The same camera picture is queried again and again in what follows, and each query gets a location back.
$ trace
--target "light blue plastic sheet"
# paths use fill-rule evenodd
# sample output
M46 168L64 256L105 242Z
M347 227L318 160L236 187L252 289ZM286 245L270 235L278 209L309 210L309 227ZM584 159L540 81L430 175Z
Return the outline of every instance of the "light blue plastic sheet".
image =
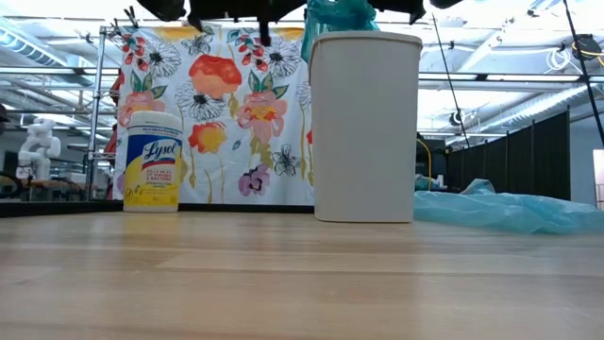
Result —
M416 192L414 218L522 233L604 231L604 212L591 205L536 195L495 194L492 188L488 180L475 179L464 191L466 195Z
M373 22L376 10L367 0L309 0L302 42L302 59L310 62L314 39L321 33L348 30L379 30Z

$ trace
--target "orange flower print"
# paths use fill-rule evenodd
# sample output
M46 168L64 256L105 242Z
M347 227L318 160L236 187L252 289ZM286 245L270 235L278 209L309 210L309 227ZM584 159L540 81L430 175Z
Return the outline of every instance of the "orange flower print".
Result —
M252 128L252 133L263 144L271 136L278 137L283 131L283 117L287 102L277 99L272 91L254 92L244 98L244 105L237 110L237 123L242 128Z
M193 126L189 137L189 145L197 146L199 153L218 153L218 148L227 140L225 125L220 122L206 123Z
M214 99L235 92L242 84L242 74L232 59L209 55L203 55L193 63L189 77L199 93Z
M135 92L126 97L126 102L118 110L118 122L124 128L127 128L132 118L132 113L136 111L165 111L166 106L159 100L153 98L151 91Z

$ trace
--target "desk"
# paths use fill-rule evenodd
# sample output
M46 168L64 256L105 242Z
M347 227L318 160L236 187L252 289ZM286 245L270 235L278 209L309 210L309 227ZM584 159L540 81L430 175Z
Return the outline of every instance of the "desk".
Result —
M604 236L121 212L0 219L0 336L568 340L604 334Z
M22 200L28 201L53 201L53 192L56 190L85 190L85 183L67 183L60 180L39 180L32 179L27 184L27 179L21 179L24 186L24 194L21 195ZM12 186L15 184L8 178L0 177L0 187Z

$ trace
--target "floral print curtain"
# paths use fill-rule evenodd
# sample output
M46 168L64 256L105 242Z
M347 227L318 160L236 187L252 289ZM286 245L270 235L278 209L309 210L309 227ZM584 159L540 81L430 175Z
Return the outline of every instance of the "floral print curtain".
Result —
M302 29L205 26L131 30L124 59L115 165L121 199L132 113L182 118L180 202L311 205L312 131Z

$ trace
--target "red flower print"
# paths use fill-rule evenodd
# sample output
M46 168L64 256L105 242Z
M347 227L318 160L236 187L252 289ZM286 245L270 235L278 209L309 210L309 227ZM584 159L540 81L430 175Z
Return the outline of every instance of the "red flower print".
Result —
M256 56L258 58L262 58L263 55L264 55L264 49L262 48L262 46L259 46L257 49L254 50L254 56Z
M268 64L262 59L256 59L256 67L263 72L268 71Z
M124 72L122 72L122 69L119 69L118 73L120 75L117 77L117 82L120 85L124 85L126 83L126 75L124 75Z
M139 66L139 70L146 72L149 69L149 63L144 59L137 59L136 65Z
M232 59L203 55L189 70L195 89L214 99L230 94L242 84L242 74Z
M125 34L122 36L124 39L124 46L122 46L122 51L127 53L126 59L124 60L124 64L129 65L134 60L134 57L142 57L144 54L144 38L136 37L132 38L131 34Z
M197 146L199 153L218 153L218 148L227 140L225 125L220 122L193 125L193 132L189 137L189 145Z
M243 65L249 65L249 62L252 60L252 55L251 54L246 54L245 57L243 57L242 60L242 64Z

